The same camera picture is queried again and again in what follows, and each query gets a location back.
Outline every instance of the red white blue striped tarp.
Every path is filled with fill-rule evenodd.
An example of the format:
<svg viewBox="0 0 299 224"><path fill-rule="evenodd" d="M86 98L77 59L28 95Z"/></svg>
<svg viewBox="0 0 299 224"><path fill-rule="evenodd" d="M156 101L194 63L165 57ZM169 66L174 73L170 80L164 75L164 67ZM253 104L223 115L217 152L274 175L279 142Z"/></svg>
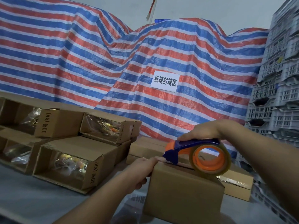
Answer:
<svg viewBox="0 0 299 224"><path fill-rule="evenodd" d="M139 119L142 134L175 139L210 120L244 122L267 35L226 36L198 18L132 31L68 0L0 0L0 90ZM155 70L181 75L176 93L150 87Z"/></svg>

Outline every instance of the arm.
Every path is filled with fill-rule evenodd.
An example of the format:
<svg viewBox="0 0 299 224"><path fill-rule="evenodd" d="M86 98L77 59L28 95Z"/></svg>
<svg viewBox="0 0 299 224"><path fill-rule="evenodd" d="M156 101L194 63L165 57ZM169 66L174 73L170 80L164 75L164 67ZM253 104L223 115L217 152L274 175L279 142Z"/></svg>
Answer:
<svg viewBox="0 0 299 224"><path fill-rule="evenodd" d="M246 129L231 120L196 125L179 140L219 138L229 141L299 220L299 148Z"/></svg>
<svg viewBox="0 0 299 224"><path fill-rule="evenodd" d="M156 158L139 158L127 169L107 182L90 198L62 216L53 224L107 224L122 199L140 189L152 172Z"/></svg>

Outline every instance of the white sign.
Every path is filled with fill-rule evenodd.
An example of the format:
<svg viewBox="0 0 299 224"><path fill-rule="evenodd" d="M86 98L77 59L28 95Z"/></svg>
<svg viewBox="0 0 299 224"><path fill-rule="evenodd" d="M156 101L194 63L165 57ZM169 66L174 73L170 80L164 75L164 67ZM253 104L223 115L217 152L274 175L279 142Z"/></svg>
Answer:
<svg viewBox="0 0 299 224"><path fill-rule="evenodd" d="M155 71L150 87L154 87L160 90L176 92L179 79L180 75L178 74L164 71Z"/></svg>

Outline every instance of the gray table surface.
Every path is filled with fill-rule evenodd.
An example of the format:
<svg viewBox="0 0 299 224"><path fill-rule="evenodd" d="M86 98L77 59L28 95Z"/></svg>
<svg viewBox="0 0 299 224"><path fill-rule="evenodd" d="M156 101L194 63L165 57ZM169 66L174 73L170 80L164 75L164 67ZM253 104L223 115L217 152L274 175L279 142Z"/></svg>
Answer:
<svg viewBox="0 0 299 224"><path fill-rule="evenodd" d="M124 161L118 164L106 181L125 169L126 166ZM134 191L124 198L115 212L112 224L121 224L125 220L126 223L137 223L136 221L128 222L128 219L132 219L132 217L137 218L139 223L168 223L141 214L143 204L134 201L134 198L146 196L147 189L148 183L140 190ZM50 224L86 198L88 196L83 196L32 176L23 175L0 165L0 215L13 221L22 224ZM284 223L268 208L254 200L247 202L227 195L224 195L221 213L221 224Z"/></svg>

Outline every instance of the left hand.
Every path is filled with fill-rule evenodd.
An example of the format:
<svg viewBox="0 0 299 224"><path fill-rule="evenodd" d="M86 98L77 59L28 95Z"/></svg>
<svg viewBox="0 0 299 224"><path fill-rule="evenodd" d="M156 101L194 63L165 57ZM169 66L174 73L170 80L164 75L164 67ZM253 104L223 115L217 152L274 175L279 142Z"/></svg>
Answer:
<svg viewBox="0 0 299 224"><path fill-rule="evenodd" d="M127 178L131 182L128 194L132 193L135 189L140 189L142 185L147 182L146 177L150 176L157 162L158 160L155 157L150 159L138 158L127 169L125 169L124 172L127 174Z"/></svg>

